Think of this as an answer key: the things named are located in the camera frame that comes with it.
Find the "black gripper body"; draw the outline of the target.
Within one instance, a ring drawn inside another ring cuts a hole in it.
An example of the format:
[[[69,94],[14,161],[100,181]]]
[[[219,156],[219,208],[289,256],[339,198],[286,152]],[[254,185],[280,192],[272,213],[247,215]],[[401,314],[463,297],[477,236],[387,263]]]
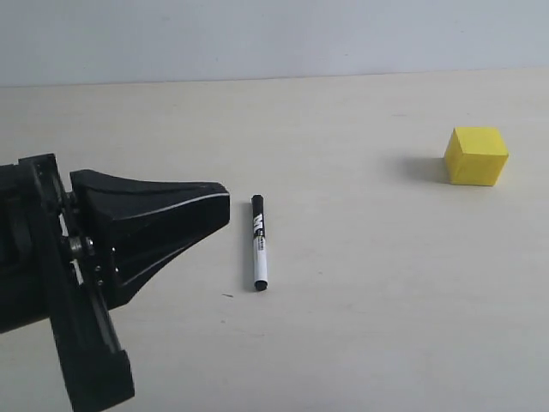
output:
[[[135,395],[100,288],[79,282],[85,256],[54,154],[1,167],[1,331],[47,319],[74,411],[104,411]]]

